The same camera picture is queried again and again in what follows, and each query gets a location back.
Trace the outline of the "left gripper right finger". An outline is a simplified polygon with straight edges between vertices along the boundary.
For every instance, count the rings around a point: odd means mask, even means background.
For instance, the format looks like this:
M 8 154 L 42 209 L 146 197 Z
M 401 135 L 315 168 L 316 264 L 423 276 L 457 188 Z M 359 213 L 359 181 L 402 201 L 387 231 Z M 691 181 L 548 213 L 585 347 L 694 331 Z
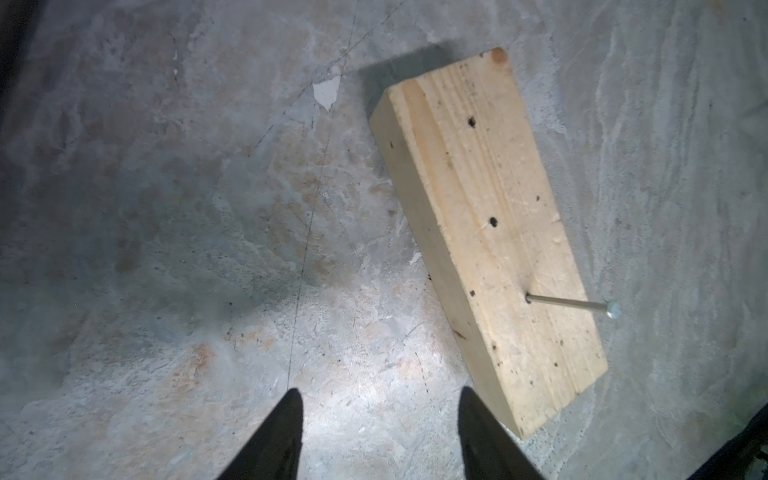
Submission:
M 467 386 L 461 391 L 457 426 L 467 480 L 543 479 L 478 394 Z

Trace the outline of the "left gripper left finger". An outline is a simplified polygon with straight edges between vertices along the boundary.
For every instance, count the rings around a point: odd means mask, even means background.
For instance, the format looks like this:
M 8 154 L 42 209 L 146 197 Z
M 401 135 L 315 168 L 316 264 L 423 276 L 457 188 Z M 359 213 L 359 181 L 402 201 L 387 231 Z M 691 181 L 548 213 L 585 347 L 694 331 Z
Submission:
M 218 479 L 296 480 L 302 435 L 303 400 L 299 390 L 291 388 Z

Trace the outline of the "nail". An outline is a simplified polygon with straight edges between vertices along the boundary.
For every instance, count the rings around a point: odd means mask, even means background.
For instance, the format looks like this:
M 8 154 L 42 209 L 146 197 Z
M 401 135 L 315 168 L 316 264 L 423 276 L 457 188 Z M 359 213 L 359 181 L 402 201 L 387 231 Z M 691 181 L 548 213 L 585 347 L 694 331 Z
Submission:
M 529 304 L 541 303 L 547 305 L 555 305 L 566 308 L 573 308 L 579 310 L 587 310 L 593 312 L 599 312 L 605 314 L 610 319 L 618 319 L 621 316 L 621 309 L 617 302 L 591 302 L 585 300 L 567 299 L 551 296 L 542 296 L 532 293 L 525 294 L 525 301 Z

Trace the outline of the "wooden block with nails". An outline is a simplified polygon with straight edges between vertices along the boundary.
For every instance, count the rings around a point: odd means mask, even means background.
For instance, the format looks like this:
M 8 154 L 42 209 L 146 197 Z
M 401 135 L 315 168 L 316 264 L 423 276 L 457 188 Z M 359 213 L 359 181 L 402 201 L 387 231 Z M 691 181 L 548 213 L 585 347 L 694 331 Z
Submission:
M 507 53 L 386 88 L 369 125 L 475 389 L 527 438 L 608 369 Z

